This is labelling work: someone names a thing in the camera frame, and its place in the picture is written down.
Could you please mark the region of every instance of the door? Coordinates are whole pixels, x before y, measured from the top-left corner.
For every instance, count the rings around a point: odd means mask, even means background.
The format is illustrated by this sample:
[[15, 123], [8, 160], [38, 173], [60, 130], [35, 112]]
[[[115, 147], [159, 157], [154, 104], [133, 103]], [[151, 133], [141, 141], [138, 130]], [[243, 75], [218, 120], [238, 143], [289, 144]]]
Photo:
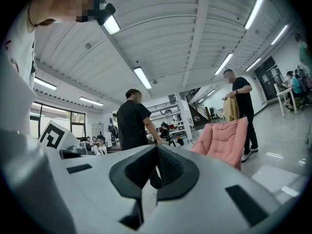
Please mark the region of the door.
[[267, 100], [276, 98], [276, 82], [283, 82], [283, 76], [272, 57], [255, 70]]

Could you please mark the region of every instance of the man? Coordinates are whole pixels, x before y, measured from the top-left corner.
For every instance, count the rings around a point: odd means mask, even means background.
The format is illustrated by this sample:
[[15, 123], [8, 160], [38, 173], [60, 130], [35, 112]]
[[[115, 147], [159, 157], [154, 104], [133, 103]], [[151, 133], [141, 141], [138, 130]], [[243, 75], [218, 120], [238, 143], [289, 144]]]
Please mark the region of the man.
[[234, 72], [231, 69], [225, 70], [223, 77], [227, 80], [228, 83], [233, 84], [232, 92], [230, 92], [227, 96], [236, 97], [240, 114], [239, 118], [247, 117], [248, 119], [245, 150], [241, 159], [241, 161], [244, 162], [249, 158], [251, 153], [258, 152], [257, 136], [255, 135], [253, 126], [254, 108], [252, 98], [250, 97], [250, 91], [252, 90], [252, 87], [245, 78], [236, 78]]
[[[85, 22], [97, 19], [105, 0], [31, 0], [18, 14], [8, 31], [1, 48], [21, 78], [34, 87], [36, 28], [57, 21]], [[29, 114], [22, 129], [30, 134]]]
[[[121, 149], [124, 151], [149, 144], [145, 127], [154, 136], [158, 144], [163, 144], [150, 120], [151, 112], [141, 104], [142, 93], [137, 89], [130, 89], [126, 93], [126, 98], [127, 101], [121, 105], [117, 112]], [[161, 179], [158, 177], [156, 169], [150, 175], [150, 182], [151, 186], [156, 189], [162, 187]]]
[[299, 44], [299, 59], [302, 66], [308, 66], [312, 76], [312, 51], [311, 48], [303, 41], [301, 35], [294, 35], [296, 42]]

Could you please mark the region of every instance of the beige jacket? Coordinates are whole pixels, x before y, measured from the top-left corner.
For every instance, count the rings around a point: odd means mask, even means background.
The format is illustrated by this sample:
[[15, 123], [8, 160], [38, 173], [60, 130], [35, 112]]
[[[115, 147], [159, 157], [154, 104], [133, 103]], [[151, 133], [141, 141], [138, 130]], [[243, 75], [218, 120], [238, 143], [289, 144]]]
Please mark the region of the beige jacket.
[[239, 119], [239, 108], [235, 97], [227, 97], [223, 103], [223, 114], [227, 121]]

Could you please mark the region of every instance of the white sneaker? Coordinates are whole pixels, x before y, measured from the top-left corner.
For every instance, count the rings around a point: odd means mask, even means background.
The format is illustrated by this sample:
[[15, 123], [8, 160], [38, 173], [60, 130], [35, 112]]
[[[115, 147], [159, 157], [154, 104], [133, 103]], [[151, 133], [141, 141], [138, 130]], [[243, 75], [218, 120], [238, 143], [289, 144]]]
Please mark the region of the white sneaker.
[[245, 161], [249, 158], [249, 156], [250, 156], [251, 154], [252, 154], [251, 151], [250, 151], [248, 154], [243, 154], [241, 161], [242, 161], [242, 162], [245, 162]]
[[256, 147], [256, 148], [253, 148], [253, 147], [251, 146], [250, 151], [251, 151], [252, 153], [254, 153], [254, 152], [258, 152], [259, 149], [258, 149], [257, 147]]

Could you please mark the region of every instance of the ceiling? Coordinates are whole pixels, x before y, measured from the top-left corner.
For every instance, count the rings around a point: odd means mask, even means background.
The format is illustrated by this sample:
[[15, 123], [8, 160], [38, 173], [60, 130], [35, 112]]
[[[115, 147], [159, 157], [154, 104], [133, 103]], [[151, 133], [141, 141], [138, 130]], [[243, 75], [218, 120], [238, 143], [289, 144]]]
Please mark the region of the ceiling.
[[[266, 0], [251, 28], [244, 28], [256, 0], [107, 0], [121, 30], [110, 36], [96, 22], [54, 23], [36, 31], [36, 74], [58, 88], [35, 84], [37, 94], [91, 107], [86, 97], [114, 110], [130, 88], [143, 99], [216, 83], [215, 71], [228, 53], [227, 67], [240, 73], [268, 51], [272, 38], [294, 20], [284, 0]], [[133, 72], [141, 66], [146, 90]]]

